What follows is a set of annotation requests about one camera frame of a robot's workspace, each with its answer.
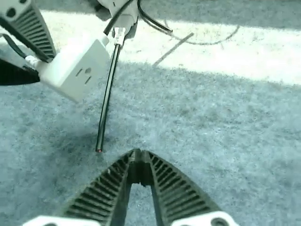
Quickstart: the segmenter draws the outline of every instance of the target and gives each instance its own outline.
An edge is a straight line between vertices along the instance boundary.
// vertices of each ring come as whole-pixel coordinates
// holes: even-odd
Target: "white plug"
[[[127,2],[128,0],[98,0],[98,2],[106,7],[111,16],[114,16],[116,12]],[[121,13],[120,17],[114,24],[115,27],[124,27],[126,29],[126,35],[130,31],[131,27],[137,23],[138,19],[138,5],[137,0],[133,0],[131,4]]]
[[[105,34],[99,38],[83,36],[69,42],[50,63],[32,56],[26,60],[39,72],[41,83],[78,103],[97,88],[98,78],[106,75],[108,42]]]

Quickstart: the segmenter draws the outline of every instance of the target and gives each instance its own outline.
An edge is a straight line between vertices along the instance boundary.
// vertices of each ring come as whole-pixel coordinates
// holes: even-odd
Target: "black cable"
[[[128,0],[116,13],[114,16],[112,16],[112,19],[110,20],[110,22],[108,23],[108,25],[106,26],[106,28],[104,29],[103,33],[105,33],[106,35],[108,35],[111,31],[111,29],[113,28],[114,24],[116,23],[117,19],[119,18],[119,16],[122,14],[122,12],[129,6],[129,4],[132,3],[133,0]]]
[[[27,55],[15,44],[11,37],[7,34],[0,33],[0,38],[3,37],[9,44],[9,46],[22,58],[26,58]]]
[[[168,28],[167,26],[164,26],[163,24],[159,23],[155,19],[151,18],[142,8],[141,8],[141,0],[137,0],[138,10],[141,14],[141,17],[144,17],[144,19],[148,20],[149,22],[153,23],[157,27],[161,28],[164,31],[167,32],[173,32],[172,29]]]
[[[104,98],[103,98],[102,112],[101,112],[100,120],[99,120],[97,142],[96,142],[96,149],[95,149],[96,152],[103,151],[105,124],[106,124],[106,119],[107,119],[107,112],[108,112],[108,107],[109,107],[111,88],[112,88],[112,84],[113,84],[113,78],[114,78],[120,50],[121,50],[121,45],[119,45],[119,44],[115,45],[115,49],[114,49],[112,60],[111,60],[111,67],[110,67],[109,77],[108,77],[108,81],[107,81],[107,87],[105,89],[105,94],[104,94]]]
[[[24,65],[19,67],[0,57],[0,86],[27,85],[40,81],[39,73]]]

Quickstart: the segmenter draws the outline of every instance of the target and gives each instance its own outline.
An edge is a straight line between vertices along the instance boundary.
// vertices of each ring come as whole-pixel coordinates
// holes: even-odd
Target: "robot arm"
[[[56,216],[23,226],[123,226],[132,184],[151,187],[158,226],[238,226],[175,166],[140,149],[120,157]]]

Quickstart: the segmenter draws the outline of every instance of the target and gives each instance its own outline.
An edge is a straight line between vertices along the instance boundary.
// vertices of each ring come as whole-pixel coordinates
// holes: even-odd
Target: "black gripper pad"
[[[62,216],[92,219],[102,226],[122,226],[132,184],[151,186],[158,226],[170,226],[177,219],[221,210],[172,164],[149,151],[134,149],[72,200]]]

